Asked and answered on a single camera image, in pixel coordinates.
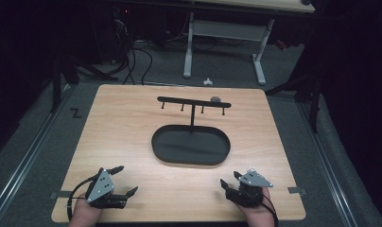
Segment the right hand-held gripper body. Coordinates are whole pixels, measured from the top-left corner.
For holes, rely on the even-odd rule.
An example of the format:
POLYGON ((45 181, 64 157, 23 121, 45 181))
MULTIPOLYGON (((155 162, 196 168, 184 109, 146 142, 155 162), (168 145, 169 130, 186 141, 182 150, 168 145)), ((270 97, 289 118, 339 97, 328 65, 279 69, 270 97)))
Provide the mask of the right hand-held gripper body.
POLYGON ((245 208, 254 208, 263 204, 263 187, 273 187, 264 176, 255 168, 250 167, 239 181, 237 189, 232 188, 231 193, 226 193, 226 199, 245 208))

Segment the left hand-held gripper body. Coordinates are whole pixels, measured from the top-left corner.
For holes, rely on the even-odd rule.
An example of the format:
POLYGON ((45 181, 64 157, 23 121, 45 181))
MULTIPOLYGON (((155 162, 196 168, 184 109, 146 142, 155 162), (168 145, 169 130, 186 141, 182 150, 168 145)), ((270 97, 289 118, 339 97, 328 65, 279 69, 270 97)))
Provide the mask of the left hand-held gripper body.
POLYGON ((123 209, 127 201, 124 195, 115 195, 113 193, 114 189, 115 185, 112 180, 112 175, 109 174, 106 168, 102 167, 92 178, 85 198, 94 208, 123 209))

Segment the person's left hand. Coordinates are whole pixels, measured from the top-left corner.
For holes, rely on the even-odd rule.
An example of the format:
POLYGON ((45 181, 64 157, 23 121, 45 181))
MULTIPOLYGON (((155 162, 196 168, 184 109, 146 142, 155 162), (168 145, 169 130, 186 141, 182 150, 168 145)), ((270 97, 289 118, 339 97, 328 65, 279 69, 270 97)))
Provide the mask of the person's left hand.
POLYGON ((81 194, 76 201, 73 216, 68 227, 96 227, 103 214, 103 209, 92 207, 81 194))

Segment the person's right hand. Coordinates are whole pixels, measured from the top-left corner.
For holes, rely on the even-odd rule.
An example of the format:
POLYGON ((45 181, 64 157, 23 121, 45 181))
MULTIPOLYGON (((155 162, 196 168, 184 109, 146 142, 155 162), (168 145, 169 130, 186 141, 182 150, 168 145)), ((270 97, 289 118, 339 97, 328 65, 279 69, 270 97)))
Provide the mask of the person's right hand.
POLYGON ((245 208, 238 205, 240 211, 246 217, 249 227, 275 227, 275 220, 272 215, 274 212, 273 205, 270 203, 269 190, 262 188, 263 204, 254 208, 245 208))

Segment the grey tape strip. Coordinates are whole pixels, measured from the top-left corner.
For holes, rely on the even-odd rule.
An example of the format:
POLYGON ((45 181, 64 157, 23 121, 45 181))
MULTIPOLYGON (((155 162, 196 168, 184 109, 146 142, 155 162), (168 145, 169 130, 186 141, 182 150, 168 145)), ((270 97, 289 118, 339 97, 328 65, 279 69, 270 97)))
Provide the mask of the grey tape strip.
POLYGON ((306 190, 299 186, 289 187, 287 190, 289 194, 299 194, 300 196, 306 194, 306 190))
POLYGON ((57 198, 69 198, 71 191, 53 191, 49 194, 50 200, 56 200, 57 198))

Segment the black hook rack with tray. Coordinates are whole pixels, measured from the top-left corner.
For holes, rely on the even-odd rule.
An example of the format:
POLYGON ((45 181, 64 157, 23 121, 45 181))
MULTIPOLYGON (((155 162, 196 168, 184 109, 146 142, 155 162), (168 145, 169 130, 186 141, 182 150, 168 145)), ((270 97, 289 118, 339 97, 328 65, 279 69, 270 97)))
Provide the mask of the black hook rack with tray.
POLYGON ((151 137, 154 155, 161 161, 171 164, 186 164, 200 166, 216 166, 224 162, 230 152, 231 142, 222 130, 215 127, 198 126, 195 124, 196 108, 201 107, 204 113, 206 107, 220 108, 222 114, 232 107, 231 103, 179 97, 158 96, 162 103, 181 104, 191 107, 189 125, 164 125, 151 137))

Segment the black metal stand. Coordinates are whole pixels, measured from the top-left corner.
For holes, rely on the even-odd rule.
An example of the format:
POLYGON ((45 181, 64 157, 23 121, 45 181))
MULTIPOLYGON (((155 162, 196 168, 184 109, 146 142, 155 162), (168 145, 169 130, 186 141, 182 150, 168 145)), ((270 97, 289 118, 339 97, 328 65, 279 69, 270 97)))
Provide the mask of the black metal stand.
POLYGON ((52 99, 52 108, 51 112, 54 113, 61 104, 62 100, 62 89, 61 89, 61 77, 64 77, 66 82, 69 85, 78 85, 79 76, 77 73, 77 67, 80 66, 86 71, 92 73, 94 76, 105 79, 116 81, 116 78, 112 77, 108 73, 104 73, 99 69, 95 68, 91 64, 80 60, 79 58, 66 54, 66 53, 57 53, 55 59, 53 60, 53 75, 52 75, 52 84, 53 84, 53 99, 52 99))
POLYGON ((294 100, 296 102, 310 103, 308 112, 308 123, 310 129, 317 133, 317 118, 320 110, 321 75, 307 74, 297 79, 291 79, 279 86, 265 92, 267 96, 273 96, 281 91, 295 91, 294 100))

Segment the metal floor rail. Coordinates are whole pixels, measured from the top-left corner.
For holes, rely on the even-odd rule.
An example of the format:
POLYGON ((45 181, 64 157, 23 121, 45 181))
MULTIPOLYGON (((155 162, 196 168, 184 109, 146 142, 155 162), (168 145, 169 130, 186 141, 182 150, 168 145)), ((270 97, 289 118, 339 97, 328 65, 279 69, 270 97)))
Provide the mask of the metal floor rail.
POLYGON ((331 166, 331 163, 326 155, 324 146, 322 145, 319 135, 314 132, 310 120, 308 108, 303 103, 296 104, 300 115, 304 120, 305 127, 307 128, 310 137, 314 143, 315 151, 319 159, 322 175, 326 180, 327 186, 332 195, 333 201, 339 211, 339 215, 342 219, 344 227, 357 227, 356 218, 352 212, 352 209, 345 197, 345 193, 341 188, 337 175, 331 166))
POLYGON ((27 174, 42 152, 45 140, 74 93, 76 85, 64 85, 56 108, 50 103, 53 90, 47 88, 20 120, 20 125, 0 154, 0 221, 20 190, 27 174))

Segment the white frame desk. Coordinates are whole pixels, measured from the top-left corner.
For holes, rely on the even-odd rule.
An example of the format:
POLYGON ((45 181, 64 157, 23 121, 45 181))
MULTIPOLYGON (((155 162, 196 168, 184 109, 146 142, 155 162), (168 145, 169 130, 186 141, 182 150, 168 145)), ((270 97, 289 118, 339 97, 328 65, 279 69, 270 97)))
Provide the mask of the white frame desk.
MULTIPOLYGON (((315 12, 311 0, 183 0, 191 7, 212 7, 218 12, 219 7, 228 9, 259 9, 264 12, 296 13, 310 15, 315 12)), ((267 45, 275 19, 270 16, 263 25, 241 22, 220 22, 219 19, 196 19, 193 12, 188 17, 187 49, 185 52, 183 76, 192 76, 193 40, 195 36, 259 42, 256 53, 252 54, 252 63, 257 81, 266 84, 261 58, 267 45)))

